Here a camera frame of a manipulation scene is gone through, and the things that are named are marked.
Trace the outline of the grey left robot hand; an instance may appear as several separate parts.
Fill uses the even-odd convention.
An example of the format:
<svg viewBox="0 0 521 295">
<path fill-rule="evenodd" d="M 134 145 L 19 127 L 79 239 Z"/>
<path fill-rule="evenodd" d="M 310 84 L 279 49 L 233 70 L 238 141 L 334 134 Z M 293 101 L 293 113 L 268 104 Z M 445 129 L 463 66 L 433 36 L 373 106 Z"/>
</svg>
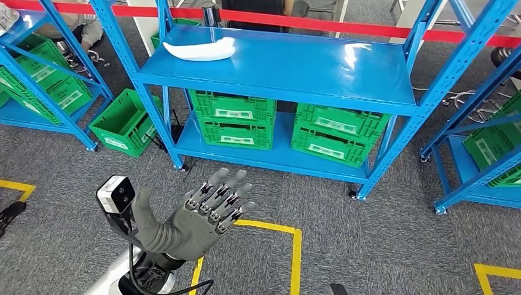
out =
<svg viewBox="0 0 521 295">
<path fill-rule="evenodd" d="M 139 188 L 131 208 L 141 249 L 177 260 L 196 261 L 203 257 L 233 224 L 256 206 L 254 202 L 238 203 L 253 188 L 250 183 L 237 187 L 247 172 L 238 170 L 233 176 L 228 174 L 229 169 L 221 168 L 198 189 L 187 192 L 165 222 L 155 218 L 149 202 L 150 190 Z"/>
</svg>

